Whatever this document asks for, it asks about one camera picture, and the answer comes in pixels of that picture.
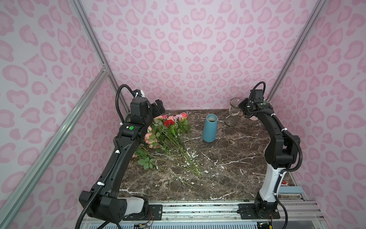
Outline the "clear ribbed glass vase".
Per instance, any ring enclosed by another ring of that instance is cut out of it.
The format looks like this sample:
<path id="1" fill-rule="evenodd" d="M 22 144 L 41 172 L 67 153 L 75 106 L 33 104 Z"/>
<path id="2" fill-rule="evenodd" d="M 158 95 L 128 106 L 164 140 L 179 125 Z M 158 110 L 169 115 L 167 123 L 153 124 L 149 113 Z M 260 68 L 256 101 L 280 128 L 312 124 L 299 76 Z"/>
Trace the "clear ribbed glass vase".
<path id="1" fill-rule="evenodd" d="M 241 109 L 239 105 L 243 102 L 240 98 L 233 98 L 230 100 L 229 115 L 225 118 L 225 124 L 229 127 L 237 125 Z"/>

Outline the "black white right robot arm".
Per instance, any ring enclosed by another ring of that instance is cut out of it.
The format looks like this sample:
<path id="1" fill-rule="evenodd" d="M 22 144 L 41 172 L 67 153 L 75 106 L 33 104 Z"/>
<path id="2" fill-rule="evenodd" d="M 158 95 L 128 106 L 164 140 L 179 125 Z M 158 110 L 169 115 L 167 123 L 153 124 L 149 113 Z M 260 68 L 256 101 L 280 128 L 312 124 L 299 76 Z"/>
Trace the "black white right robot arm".
<path id="1" fill-rule="evenodd" d="M 242 219 L 279 219 L 279 189 L 286 173 L 298 170 L 303 161 L 300 138 L 292 135 L 277 118 L 273 107 L 265 101 L 265 82 L 259 82 L 249 97 L 239 104 L 246 117 L 256 117 L 265 127 L 270 142 L 264 155 L 267 170 L 264 183 L 253 203 L 239 204 L 237 213 Z"/>

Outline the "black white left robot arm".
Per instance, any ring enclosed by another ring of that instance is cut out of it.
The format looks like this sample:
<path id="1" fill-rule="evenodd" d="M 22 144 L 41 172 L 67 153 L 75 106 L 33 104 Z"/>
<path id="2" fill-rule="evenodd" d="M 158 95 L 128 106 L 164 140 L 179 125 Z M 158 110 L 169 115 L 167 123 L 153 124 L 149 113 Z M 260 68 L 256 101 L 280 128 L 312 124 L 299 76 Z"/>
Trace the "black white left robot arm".
<path id="1" fill-rule="evenodd" d="M 123 117 L 119 108 L 119 97 L 124 88 L 133 96 L 130 103 L 131 111 L 126 117 Z M 77 229 L 81 228 L 85 216 L 102 220 L 101 229 L 109 223 L 114 223 L 120 228 L 120 222 L 125 219 L 148 222 L 154 220 L 153 208 L 149 206 L 147 198 L 118 196 L 124 174 L 134 153 L 144 141 L 153 120 L 165 112 L 163 102 L 156 100 L 150 103 L 141 90 L 132 90 L 123 84 L 117 89 L 115 106 L 122 124 L 113 138 L 114 150 L 91 190 L 83 191 L 79 196 L 83 210 L 76 221 Z"/>

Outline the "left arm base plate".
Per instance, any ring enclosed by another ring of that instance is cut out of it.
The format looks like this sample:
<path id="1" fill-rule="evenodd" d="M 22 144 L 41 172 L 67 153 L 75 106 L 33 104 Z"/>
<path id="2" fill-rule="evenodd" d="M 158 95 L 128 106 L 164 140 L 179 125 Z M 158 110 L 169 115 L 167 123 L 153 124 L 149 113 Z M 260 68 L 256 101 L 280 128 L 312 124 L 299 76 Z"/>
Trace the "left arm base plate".
<path id="1" fill-rule="evenodd" d="M 148 220 L 162 220 L 163 205 L 152 205 L 144 207 L 142 212 L 125 215 L 123 221 L 148 221 Z"/>

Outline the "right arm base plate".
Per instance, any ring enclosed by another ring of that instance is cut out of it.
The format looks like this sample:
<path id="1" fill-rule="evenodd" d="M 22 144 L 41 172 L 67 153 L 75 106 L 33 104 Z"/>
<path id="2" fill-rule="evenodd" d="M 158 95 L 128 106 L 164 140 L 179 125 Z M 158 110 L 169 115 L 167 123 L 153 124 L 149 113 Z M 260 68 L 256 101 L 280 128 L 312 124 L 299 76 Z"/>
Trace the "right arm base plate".
<path id="1" fill-rule="evenodd" d="M 239 209 L 236 211 L 241 216 L 241 219 L 280 219 L 280 214 L 277 209 L 276 202 L 265 204 L 245 203 L 239 204 Z"/>

